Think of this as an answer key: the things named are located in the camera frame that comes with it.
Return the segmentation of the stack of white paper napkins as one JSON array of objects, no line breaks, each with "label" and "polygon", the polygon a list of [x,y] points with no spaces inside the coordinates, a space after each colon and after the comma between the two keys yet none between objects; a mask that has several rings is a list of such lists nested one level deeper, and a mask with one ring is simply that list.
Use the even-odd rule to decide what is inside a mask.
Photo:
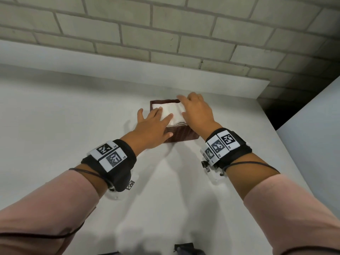
[{"label": "stack of white paper napkins", "polygon": [[167,127],[179,126],[179,125],[187,125],[185,119],[182,116],[182,113],[185,112],[185,108],[182,103],[163,103],[163,104],[151,104],[151,110],[155,108],[163,108],[163,113],[161,116],[161,120],[164,120],[169,114],[172,114],[173,117],[168,123]]}]

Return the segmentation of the black device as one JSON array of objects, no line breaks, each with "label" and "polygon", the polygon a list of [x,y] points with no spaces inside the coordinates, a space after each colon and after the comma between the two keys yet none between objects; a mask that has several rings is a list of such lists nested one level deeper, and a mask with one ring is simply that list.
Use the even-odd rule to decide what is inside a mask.
[{"label": "black device", "polygon": [[175,244],[174,252],[177,255],[206,255],[206,253],[194,247],[193,243]]}]

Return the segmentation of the person's right hand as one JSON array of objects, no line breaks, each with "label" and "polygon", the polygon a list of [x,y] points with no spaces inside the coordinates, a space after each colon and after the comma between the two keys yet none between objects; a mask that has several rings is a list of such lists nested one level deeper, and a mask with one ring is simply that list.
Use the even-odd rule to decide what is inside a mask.
[{"label": "person's right hand", "polygon": [[187,97],[178,95],[177,99],[185,108],[182,112],[185,122],[205,141],[214,131],[222,128],[215,121],[212,109],[205,102],[202,94],[191,92]]}]

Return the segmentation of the person's left hand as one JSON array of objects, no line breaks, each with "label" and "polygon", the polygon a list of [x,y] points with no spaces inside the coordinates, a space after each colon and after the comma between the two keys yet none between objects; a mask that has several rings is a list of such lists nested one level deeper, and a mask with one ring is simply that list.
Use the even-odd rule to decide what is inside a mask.
[{"label": "person's left hand", "polygon": [[152,111],[150,111],[143,122],[137,123],[133,131],[120,139],[130,146],[137,157],[144,150],[153,149],[164,143],[164,130],[172,117],[173,115],[169,114],[164,120],[157,122],[152,120]]}]

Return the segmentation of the black wristband with marker tags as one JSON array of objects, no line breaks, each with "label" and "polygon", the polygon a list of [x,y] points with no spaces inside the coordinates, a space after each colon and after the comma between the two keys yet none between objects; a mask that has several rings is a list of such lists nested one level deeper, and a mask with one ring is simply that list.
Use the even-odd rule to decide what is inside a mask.
[{"label": "black wristband with marker tags", "polygon": [[107,141],[87,153],[81,163],[96,171],[109,189],[123,192],[131,180],[137,157],[131,147],[120,139]]},{"label": "black wristband with marker tags", "polygon": [[253,150],[234,131],[218,128],[208,136],[200,152],[209,166],[225,172],[232,162]]}]

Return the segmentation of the brown woven basket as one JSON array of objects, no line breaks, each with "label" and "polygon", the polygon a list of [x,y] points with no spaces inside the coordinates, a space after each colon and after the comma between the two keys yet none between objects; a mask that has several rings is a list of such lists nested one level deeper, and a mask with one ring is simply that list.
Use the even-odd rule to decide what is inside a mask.
[{"label": "brown woven basket", "polygon": [[[180,103],[180,100],[178,99],[167,99],[167,100],[153,100],[150,101],[150,111],[151,111],[151,104],[163,104],[163,103]],[[189,141],[189,140],[197,140],[199,138],[199,135],[191,129],[188,125],[179,125],[179,126],[173,126],[173,127],[166,127],[164,130],[164,133],[172,132],[173,136],[169,138],[168,140],[164,141],[164,143],[175,143],[175,142],[182,142],[182,141]]]}]

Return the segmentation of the white cabinet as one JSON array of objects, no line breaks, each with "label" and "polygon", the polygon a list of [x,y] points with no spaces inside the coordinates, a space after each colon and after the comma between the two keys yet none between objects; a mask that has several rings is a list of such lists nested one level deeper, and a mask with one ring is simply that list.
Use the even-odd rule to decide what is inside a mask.
[{"label": "white cabinet", "polygon": [[340,219],[340,76],[277,133],[313,195]]}]

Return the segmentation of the person's left forearm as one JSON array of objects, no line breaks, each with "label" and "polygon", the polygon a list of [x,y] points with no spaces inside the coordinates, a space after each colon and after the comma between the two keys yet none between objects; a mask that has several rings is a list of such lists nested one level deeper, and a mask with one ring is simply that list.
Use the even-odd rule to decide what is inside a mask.
[{"label": "person's left forearm", "polygon": [[80,164],[0,210],[0,255],[63,255],[107,190]]}]

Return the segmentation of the person's right forearm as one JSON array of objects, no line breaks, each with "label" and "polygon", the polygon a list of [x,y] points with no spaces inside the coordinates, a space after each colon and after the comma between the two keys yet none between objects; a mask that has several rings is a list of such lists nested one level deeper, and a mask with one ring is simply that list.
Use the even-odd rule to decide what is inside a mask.
[{"label": "person's right forearm", "polygon": [[340,220],[304,188],[254,153],[226,173],[273,255],[340,255]]}]

